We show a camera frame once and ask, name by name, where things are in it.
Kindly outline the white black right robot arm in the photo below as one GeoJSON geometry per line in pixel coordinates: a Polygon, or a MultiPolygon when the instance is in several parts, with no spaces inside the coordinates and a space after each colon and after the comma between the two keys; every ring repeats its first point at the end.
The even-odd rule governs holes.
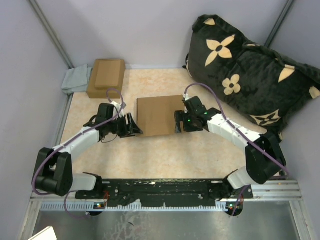
{"type": "Polygon", "coordinates": [[[199,97],[182,97],[184,110],[174,113],[175,132],[207,131],[231,142],[244,152],[245,166],[231,172],[219,186],[219,198],[234,198],[242,188],[252,184],[263,185],[280,171],[287,162],[277,137],[251,131],[227,118],[221,110],[207,109],[199,97]]]}

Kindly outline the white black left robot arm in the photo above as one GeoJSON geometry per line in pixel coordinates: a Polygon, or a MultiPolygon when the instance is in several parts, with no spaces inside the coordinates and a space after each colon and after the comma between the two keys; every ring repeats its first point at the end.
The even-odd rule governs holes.
{"type": "Polygon", "coordinates": [[[73,161],[109,134],[119,138],[134,137],[142,130],[130,113],[124,114],[124,106],[115,101],[101,103],[94,115],[72,138],[53,148],[42,148],[38,152],[32,188],[41,196],[65,196],[70,192],[86,191],[92,198],[103,195],[104,186],[99,176],[93,173],[74,173],[73,161]]]}

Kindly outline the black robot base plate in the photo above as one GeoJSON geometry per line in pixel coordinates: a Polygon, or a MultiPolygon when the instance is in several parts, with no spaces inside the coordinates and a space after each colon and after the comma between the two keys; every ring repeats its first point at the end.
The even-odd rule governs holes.
{"type": "Polygon", "coordinates": [[[78,200],[102,199],[109,207],[214,207],[216,201],[237,198],[225,179],[99,179],[93,190],[79,190],[78,200]]]}

